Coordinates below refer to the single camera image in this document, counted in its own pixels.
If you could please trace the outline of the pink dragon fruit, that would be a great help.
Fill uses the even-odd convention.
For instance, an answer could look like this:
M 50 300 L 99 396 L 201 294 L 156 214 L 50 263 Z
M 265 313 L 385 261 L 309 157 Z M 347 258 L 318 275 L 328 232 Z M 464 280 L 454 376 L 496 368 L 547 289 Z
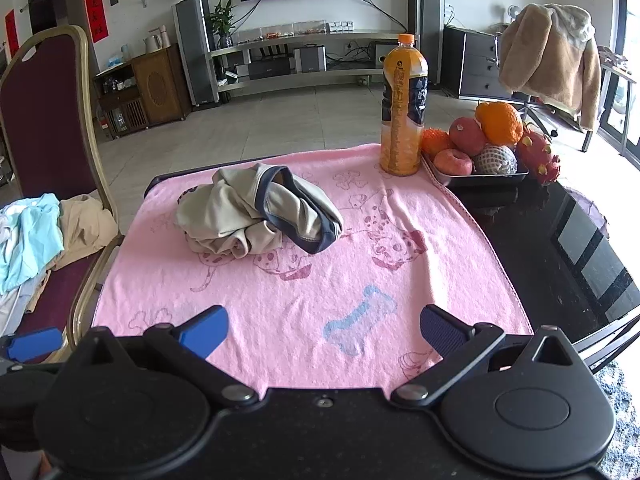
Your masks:
M 540 185 L 549 185 L 560 175 L 561 163 L 552 153 L 551 143 L 537 128 L 525 125 L 521 140 L 516 144 L 516 157 Z

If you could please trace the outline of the front red apple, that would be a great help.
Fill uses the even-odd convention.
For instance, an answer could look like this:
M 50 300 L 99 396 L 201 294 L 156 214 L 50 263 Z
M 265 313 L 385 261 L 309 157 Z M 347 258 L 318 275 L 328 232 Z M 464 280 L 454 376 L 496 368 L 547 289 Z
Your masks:
M 473 172 L 471 157 L 454 148 L 446 148 L 434 157 L 434 165 L 442 174 L 455 177 L 470 176 Z

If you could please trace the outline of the pink dog-print towel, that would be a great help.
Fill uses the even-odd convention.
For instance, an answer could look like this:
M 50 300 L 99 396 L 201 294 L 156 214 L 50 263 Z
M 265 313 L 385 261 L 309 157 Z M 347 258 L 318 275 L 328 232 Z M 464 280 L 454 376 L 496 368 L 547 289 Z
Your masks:
M 107 274 L 94 324 L 139 335 L 219 304 L 229 333 L 210 362 L 257 392 L 395 389 L 438 359 L 420 332 L 427 304 L 468 324 L 529 333 L 518 294 L 460 200 L 426 169 L 386 174 L 378 156 L 366 144 L 279 158 L 343 215 L 345 234 L 318 255 L 291 242 L 243 259 L 196 254 L 175 212 L 179 196 L 212 173 L 157 183 Z

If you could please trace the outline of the maroon banquet chair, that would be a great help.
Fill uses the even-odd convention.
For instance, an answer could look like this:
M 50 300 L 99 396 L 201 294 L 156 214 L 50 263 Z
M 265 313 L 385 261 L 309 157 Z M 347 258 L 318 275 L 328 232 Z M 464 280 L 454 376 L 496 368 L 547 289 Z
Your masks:
M 1 79 L 2 138 L 18 192 L 23 197 L 52 193 L 59 200 L 96 193 L 111 214 L 117 211 L 94 134 L 90 100 L 89 45 L 84 30 L 64 25 L 31 36 Z M 91 321 L 90 300 L 114 249 L 115 234 L 92 255 L 55 270 L 35 311 L 18 331 L 57 328 L 62 347 L 43 362 L 64 359 Z

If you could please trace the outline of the left grey tower speaker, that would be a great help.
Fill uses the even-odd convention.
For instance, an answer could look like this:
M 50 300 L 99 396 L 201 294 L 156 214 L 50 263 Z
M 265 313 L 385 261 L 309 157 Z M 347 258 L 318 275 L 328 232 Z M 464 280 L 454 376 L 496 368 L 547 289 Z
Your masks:
M 212 64 L 213 36 L 207 26 L 208 0 L 182 0 L 172 7 L 175 30 L 193 106 L 219 102 L 218 84 Z

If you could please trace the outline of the orange juice bottle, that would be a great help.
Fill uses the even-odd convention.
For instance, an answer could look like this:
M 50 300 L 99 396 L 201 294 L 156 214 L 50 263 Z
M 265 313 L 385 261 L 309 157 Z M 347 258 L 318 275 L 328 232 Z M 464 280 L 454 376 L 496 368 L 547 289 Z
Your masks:
M 413 35 L 398 35 L 398 46 L 386 55 L 383 76 L 380 166 L 394 176 L 411 176 L 421 165 L 428 91 L 427 60 L 414 47 Z

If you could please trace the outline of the small orange tangerine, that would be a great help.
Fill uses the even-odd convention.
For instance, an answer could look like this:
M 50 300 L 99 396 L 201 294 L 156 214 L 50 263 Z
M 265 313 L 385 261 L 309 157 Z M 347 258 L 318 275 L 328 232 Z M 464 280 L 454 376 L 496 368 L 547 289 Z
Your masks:
M 455 148 L 449 133 L 439 128 L 424 128 L 422 132 L 422 152 L 433 159 L 438 153 Z

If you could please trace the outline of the upper red apple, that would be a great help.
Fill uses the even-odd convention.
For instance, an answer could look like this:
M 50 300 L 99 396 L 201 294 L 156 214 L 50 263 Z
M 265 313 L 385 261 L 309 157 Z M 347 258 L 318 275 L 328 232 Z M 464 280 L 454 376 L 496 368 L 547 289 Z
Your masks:
M 449 127 L 449 137 L 454 146 L 470 157 L 484 150 L 487 139 L 480 124 L 471 117 L 459 117 Z

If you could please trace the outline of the metal tv stand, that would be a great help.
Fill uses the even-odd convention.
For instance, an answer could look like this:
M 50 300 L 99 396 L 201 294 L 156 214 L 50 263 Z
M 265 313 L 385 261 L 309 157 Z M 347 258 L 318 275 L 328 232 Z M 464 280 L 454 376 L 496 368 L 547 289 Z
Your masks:
M 395 47 L 394 32 L 319 32 L 274 36 L 213 50 L 208 59 L 221 68 L 214 78 L 221 92 L 336 84 L 345 80 L 370 84 L 382 75 L 384 50 Z

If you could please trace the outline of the black fruit tray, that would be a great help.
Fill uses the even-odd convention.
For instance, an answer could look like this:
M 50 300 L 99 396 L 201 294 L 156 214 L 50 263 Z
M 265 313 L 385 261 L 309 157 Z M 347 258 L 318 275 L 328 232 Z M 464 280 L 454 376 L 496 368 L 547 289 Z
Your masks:
M 422 158 L 423 165 L 431 170 L 435 179 L 446 188 L 451 188 L 452 190 L 454 188 L 518 185 L 529 175 L 524 166 L 519 166 L 514 174 L 477 174 L 476 172 L 471 172 L 470 174 L 445 174 L 435 165 L 435 157 L 423 154 Z

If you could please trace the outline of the dark drawer cabinet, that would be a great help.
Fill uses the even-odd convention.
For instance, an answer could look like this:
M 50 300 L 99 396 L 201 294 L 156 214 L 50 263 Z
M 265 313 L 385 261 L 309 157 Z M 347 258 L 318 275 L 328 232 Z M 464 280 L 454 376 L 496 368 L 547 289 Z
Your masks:
M 446 26 L 440 86 L 457 99 L 510 99 L 499 81 L 498 36 Z

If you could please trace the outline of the net-wrapped pomelo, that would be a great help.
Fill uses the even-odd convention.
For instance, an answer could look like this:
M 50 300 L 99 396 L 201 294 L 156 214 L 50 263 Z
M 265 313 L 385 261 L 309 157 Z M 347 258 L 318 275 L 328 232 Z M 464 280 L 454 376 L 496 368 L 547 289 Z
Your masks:
M 512 176 L 518 171 L 518 160 L 508 146 L 487 144 L 474 157 L 474 166 L 478 174 Z

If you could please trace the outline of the light blue cloth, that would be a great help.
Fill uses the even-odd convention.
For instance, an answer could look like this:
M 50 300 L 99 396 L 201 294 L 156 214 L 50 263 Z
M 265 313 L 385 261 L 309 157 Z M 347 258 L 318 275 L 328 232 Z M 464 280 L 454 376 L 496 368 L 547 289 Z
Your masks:
M 52 193 L 1 208 L 1 295 L 32 280 L 62 252 L 61 203 Z

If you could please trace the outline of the green potted plant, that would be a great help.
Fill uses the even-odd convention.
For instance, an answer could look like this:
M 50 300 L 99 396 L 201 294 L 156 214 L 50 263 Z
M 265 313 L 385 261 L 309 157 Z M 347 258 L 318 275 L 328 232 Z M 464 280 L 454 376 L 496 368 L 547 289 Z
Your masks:
M 232 0 L 219 0 L 214 10 L 208 14 L 209 28 L 217 40 L 217 48 L 231 47 L 232 42 Z

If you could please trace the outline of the large orange citrus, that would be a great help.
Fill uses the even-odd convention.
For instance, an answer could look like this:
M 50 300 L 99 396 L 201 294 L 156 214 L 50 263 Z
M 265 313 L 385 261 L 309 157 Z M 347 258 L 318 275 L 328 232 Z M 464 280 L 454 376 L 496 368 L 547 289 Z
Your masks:
M 481 102 L 474 116 L 491 144 L 514 146 L 523 136 L 522 120 L 509 103 Z

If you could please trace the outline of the beige fleece coat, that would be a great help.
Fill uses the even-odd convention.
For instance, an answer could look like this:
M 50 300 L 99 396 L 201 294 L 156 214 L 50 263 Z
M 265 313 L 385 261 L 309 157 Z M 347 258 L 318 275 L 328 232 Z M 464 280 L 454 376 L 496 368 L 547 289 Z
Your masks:
M 536 96 L 598 125 L 601 64 L 591 15 L 580 6 L 531 3 L 499 40 L 499 80 L 510 92 Z

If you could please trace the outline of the white kettle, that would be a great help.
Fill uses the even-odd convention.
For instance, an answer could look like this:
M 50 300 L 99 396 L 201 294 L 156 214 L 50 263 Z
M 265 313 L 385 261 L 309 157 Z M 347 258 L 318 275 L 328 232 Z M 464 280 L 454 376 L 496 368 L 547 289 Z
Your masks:
M 143 40 L 146 54 L 157 52 L 163 49 L 163 39 L 157 32 L 150 32 Z

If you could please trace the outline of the beige garment with navy trim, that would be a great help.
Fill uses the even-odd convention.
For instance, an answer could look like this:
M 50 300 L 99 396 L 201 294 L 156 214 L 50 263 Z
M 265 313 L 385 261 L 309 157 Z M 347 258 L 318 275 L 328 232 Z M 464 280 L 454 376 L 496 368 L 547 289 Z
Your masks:
M 287 166 L 224 168 L 178 198 L 176 225 L 192 252 L 242 259 L 282 247 L 323 252 L 345 231 L 337 206 Z

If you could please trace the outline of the red apple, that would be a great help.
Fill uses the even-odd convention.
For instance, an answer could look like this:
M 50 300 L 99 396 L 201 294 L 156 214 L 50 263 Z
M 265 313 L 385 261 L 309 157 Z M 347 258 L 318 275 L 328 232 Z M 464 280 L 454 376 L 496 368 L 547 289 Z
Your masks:
M 471 157 L 454 148 L 446 148 L 434 157 L 434 165 L 442 174 L 455 177 L 470 176 L 473 172 Z
M 459 117 L 449 127 L 449 137 L 454 146 L 470 157 L 484 150 L 487 139 L 480 124 L 471 117 Z

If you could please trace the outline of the silver box on stand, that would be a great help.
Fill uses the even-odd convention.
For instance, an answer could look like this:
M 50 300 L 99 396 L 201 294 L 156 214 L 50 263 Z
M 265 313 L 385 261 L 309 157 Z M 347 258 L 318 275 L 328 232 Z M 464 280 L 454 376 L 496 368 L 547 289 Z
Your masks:
M 326 71 L 326 47 L 311 44 L 294 49 L 295 70 L 299 74 Z

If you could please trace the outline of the brown wooden cabinet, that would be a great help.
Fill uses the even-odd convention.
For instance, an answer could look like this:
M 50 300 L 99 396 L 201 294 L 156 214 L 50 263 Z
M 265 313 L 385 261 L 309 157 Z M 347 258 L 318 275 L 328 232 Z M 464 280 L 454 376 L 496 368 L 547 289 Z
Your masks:
M 192 112 L 177 46 L 136 56 L 93 82 L 113 138 L 185 120 Z

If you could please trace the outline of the tan cloth on chair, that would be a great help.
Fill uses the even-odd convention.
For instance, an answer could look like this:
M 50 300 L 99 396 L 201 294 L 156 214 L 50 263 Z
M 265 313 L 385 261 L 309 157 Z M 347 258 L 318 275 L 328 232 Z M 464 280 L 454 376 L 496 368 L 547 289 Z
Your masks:
M 62 200 L 58 226 L 63 235 L 63 250 L 49 264 L 53 271 L 99 252 L 119 234 L 111 211 L 89 195 Z

